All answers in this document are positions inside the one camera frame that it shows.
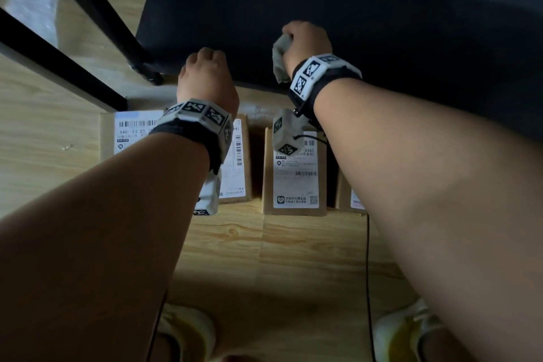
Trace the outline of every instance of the white label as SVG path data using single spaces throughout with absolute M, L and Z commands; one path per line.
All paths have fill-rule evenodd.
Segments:
M 360 203 L 360 199 L 356 196 L 355 191 L 351 189 L 351 208 L 354 209 L 365 209 L 364 206 Z
M 303 132 L 316 137 L 316 132 Z M 302 152 L 285 156 L 274 151 L 273 207 L 319 207 L 319 164 L 316 153 L 317 141 L 303 139 Z
M 227 158 L 221 167 L 223 180 L 220 199 L 245 196 L 245 165 L 243 161 L 243 133 L 241 119 L 234 120 L 234 137 Z
M 163 114 L 164 111 L 118 111 L 115 114 L 113 154 L 147 136 Z

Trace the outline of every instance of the person's left hand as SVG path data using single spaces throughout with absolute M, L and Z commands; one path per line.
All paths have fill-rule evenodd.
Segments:
M 240 97 L 228 70 L 227 57 L 220 50 L 202 48 L 187 58 L 179 74 L 177 102 L 190 98 L 213 102 L 236 118 Z

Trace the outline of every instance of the barcode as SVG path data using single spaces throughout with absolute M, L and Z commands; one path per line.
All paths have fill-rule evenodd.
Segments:
M 296 171 L 296 176 L 316 176 L 316 172 Z
M 143 126 L 155 126 L 156 120 L 127 120 L 125 122 L 119 122 L 119 127 L 143 127 Z
M 236 135 L 234 140 L 235 140 L 235 143 L 236 143 L 236 164 L 238 166 L 242 166 L 243 165 L 243 155 L 242 155 L 242 152 L 241 152 L 241 135 Z

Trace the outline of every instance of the black panel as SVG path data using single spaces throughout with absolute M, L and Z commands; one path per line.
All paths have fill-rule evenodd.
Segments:
M 524 81 L 542 75 L 543 18 L 497 3 L 148 0 L 137 38 L 160 72 L 179 72 L 186 57 L 206 45 L 227 53 L 234 79 L 277 89 L 271 48 L 293 19 L 323 26 L 334 53 L 358 66 L 369 83 L 497 120 L 495 108 L 512 101 L 521 114 L 526 97 L 537 98 L 531 106 L 543 113 L 535 84 L 528 96 L 514 99 Z

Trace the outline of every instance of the hand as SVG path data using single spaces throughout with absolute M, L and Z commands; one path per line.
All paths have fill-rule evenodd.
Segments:
M 190 98 L 213 102 L 229 112 L 232 119 L 236 118 L 240 97 L 230 76 L 224 52 L 202 48 L 187 58 L 179 74 L 177 102 Z
M 283 33 L 290 33 L 293 37 L 292 46 L 283 55 L 283 62 L 288 75 L 292 73 L 302 61 L 311 56 L 332 53 L 332 44 L 322 27 L 310 22 L 295 20 L 283 27 Z

